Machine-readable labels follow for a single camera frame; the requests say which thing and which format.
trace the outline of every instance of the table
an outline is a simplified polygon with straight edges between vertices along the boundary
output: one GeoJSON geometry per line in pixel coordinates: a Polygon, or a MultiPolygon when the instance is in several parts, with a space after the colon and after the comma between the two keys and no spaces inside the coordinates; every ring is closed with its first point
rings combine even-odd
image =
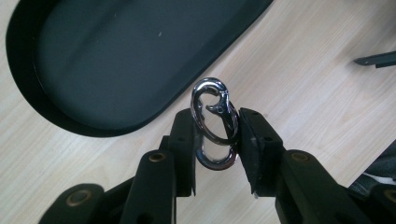
{"type": "MultiPolygon", "coordinates": [[[[191,87],[149,125],[124,136],[69,133],[23,99],[7,66],[5,33],[18,1],[0,2],[0,222],[37,223],[79,183],[111,189],[170,133],[191,87]]],[[[318,158],[349,186],[396,138],[396,69],[354,64],[396,49],[393,0],[275,0],[201,77],[221,79],[236,107],[261,112],[285,148],[318,158]]],[[[273,198],[254,199],[241,162],[196,167],[196,197],[177,199],[178,223],[278,223],[273,198]]]]}

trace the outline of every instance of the black tray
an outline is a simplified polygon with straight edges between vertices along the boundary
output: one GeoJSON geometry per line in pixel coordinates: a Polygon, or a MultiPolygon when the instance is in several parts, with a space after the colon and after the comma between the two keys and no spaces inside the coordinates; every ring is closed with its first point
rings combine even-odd
{"type": "Polygon", "coordinates": [[[21,0],[7,30],[12,75],[29,104],[73,133],[144,126],[272,0],[21,0]]]}

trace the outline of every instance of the wooden table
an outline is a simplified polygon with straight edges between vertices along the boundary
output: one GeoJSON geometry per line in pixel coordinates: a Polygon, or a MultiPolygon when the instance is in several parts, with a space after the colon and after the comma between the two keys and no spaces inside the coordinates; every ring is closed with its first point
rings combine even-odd
{"type": "MultiPolygon", "coordinates": [[[[191,88],[146,127],[113,138],[69,133],[24,100],[7,65],[5,33],[16,0],[0,2],[0,222],[37,223],[79,183],[111,189],[158,148],[191,88]]],[[[207,69],[233,104],[264,114],[285,148],[316,156],[349,186],[396,138],[396,67],[355,58],[396,50],[394,0],[275,0],[207,69]]],[[[197,196],[177,199],[178,223],[277,223],[273,198],[255,200],[241,162],[223,172],[197,163],[197,196]]]]}

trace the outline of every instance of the interlocked metal rings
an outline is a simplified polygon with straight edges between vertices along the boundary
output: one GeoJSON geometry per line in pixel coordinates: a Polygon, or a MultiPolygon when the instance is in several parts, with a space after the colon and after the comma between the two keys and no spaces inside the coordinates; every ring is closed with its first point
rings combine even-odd
{"type": "Polygon", "coordinates": [[[199,148],[197,149],[198,161],[211,170],[224,170],[232,166],[238,157],[236,142],[238,140],[239,117],[233,104],[230,102],[226,86],[220,80],[213,77],[207,77],[199,81],[192,90],[191,113],[198,128],[206,138],[218,145],[230,146],[229,155],[220,160],[209,158],[205,154],[204,147],[199,148]],[[202,114],[203,106],[200,100],[201,95],[204,93],[219,96],[219,101],[215,105],[207,105],[206,109],[222,119],[228,136],[227,139],[218,137],[206,127],[205,118],[202,114]]]}

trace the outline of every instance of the light wood surface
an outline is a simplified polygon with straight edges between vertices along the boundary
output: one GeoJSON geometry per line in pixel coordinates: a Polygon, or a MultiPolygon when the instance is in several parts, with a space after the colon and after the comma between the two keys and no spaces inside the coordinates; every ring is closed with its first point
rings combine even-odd
{"type": "MultiPolygon", "coordinates": [[[[105,189],[134,176],[158,148],[191,88],[137,132],[69,133],[24,100],[7,65],[5,33],[16,0],[0,2],[0,222],[37,223],[64,190],[105,189]]],[[[396,67],[353,59],[396,50],[394,0],[275,0],[202,75],[226,83],[237,107],[264,114],[285,148],[316,156],[349,186],[396,138],[396,67]]],[[[274,199],[255,200],[241,162],[223,172],[197,163],[197,196],[177,199],[178,223],[278,223],[274,199]]]]}

